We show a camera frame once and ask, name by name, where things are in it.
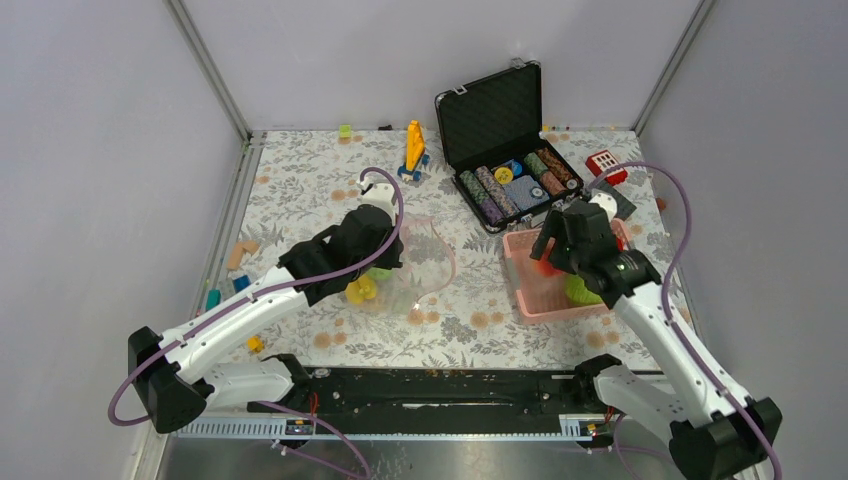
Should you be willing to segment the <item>clear pink zip bag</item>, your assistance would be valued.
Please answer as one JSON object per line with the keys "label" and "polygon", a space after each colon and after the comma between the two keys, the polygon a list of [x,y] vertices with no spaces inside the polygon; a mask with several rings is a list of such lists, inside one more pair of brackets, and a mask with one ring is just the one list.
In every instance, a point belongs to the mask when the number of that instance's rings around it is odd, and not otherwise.
{"label": "clear pink zip bag", "polygon": [[423,297],[441,290],[454,280],[457,271],[453,249],[435,229],[429,216],[408,215],[402,223],[399,239],[404,250],[402,266],[391,269],[393,276],[377,282],[378,294],[373,300],[347,305],[367,312],[406,315]]}

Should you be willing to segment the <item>black poker chip case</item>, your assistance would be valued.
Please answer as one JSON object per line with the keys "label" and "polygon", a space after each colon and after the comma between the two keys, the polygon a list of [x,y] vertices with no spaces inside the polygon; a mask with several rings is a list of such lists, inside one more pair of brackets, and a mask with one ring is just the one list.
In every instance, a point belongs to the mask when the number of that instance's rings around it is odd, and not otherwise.
{"label": "black poker chip case", "polygon": [[[434,106],[443,156],[453,169],[453,183],[488,233],[500,233],[537,218],[583,189],[584,180],[543,135],[539,62],[515,59],[505,70],[439,93]],[[557,168],[551,174],[563,191],[550,193],[535,205],[519,206],[513,213],[503,211],[495,200],[477,201],[469,183],[461,177],[475,177],[481,167],[494,171],[511,161],[521,164],[526,176],[530,173],[525,162],[529,154],[552,161]]]}

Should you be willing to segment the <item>yellow toy bananas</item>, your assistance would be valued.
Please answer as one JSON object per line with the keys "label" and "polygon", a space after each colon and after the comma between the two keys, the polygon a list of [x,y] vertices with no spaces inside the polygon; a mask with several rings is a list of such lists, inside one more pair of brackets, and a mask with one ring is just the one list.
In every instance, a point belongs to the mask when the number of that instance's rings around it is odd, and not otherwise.
{"label": "yellow toy bananas", "polygon": [[344,290],[346,300],[353,305],[361,305],[377,297],[377,283],[369,275],[363,274],[349,283]]}

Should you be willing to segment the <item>green toy custard apple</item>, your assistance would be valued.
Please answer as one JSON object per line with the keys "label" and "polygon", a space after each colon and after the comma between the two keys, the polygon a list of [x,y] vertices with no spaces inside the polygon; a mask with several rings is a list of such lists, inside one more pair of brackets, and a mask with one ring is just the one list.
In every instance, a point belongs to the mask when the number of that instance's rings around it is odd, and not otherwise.
{"label": "green toy custard apple", "polygon": [[393,271],[391,269],[373,267],[367,272],[367,275],[377,282],[383,282],[393,276]]}

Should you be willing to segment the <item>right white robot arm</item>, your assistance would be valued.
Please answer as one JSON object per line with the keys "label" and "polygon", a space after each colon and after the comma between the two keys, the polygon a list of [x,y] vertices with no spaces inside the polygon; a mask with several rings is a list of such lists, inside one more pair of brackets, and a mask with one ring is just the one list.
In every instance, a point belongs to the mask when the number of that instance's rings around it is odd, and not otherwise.
{"label": "right white robot arm", "polygon": [[768,460],[782,413],[770,398],[754,399],[724,369],[672,306],[652,262],[621,250],[607,209],[576,200],[548,213],[530,254],[584,281],[590,292],[641,339],[672,388],[658,389],[612,357],[579,367],[575,402],[597,412],[610,406],[666,442],[687,479],[730,479]]}

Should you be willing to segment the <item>green toy cabbage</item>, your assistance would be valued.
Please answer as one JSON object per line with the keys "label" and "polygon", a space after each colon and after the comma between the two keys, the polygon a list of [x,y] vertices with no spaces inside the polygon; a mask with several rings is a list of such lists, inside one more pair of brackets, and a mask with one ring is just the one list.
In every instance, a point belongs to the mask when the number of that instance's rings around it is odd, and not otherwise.
{"label": "green toy cabbage", "polygon": [[574,306],[591,306],[603,303],[602,298],[591,292],[584,280],[577,275],[567,275],[564,284],[565,296]]}

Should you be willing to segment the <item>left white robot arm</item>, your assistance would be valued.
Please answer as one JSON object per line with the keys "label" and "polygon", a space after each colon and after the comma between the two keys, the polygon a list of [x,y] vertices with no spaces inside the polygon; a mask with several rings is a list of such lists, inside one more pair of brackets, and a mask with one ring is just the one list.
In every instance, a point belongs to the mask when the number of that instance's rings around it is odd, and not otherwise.
{"label": "left white robot arm", "polygon": [[128,377],[156,432],[175,432],[211,406],[276,401],[296,411],[307,380],[282,360],[246,367],[222,358],[271,323],[342,292],[370,268],[401,267],[403,215],[363,204],[342,222],[295,244],[264,276],[203,315],[161,334],[149,327],[128,343]]}

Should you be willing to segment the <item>pink plastic basket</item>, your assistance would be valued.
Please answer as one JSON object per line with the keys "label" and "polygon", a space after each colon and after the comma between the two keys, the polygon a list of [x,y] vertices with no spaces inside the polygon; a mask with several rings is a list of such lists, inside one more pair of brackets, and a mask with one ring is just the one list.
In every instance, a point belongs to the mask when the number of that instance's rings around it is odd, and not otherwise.
{"label": "pink plastic basket", "polygon": [[[571,305],[565,296],[565,277],[543,277],[529,257],[540,228],[515,231],[503,237],[504,260],[507,276],[514,290],[519,312],[526,325],[578,320],[593,315],[607,315],[609,309],[602,303],[591,306]],[[551,239],[542,259],[547,259],[554,247]]]}

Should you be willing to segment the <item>toy peach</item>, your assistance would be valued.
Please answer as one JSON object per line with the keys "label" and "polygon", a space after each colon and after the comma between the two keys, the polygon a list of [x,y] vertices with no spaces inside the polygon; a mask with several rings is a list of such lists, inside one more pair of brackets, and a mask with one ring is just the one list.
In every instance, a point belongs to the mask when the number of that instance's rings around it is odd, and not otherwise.
{"label": "toy peach", "polygon": [[556,277],[562,272],[555,268],[547,259],[541,259],[535,262],[536,271],[543,277]]}

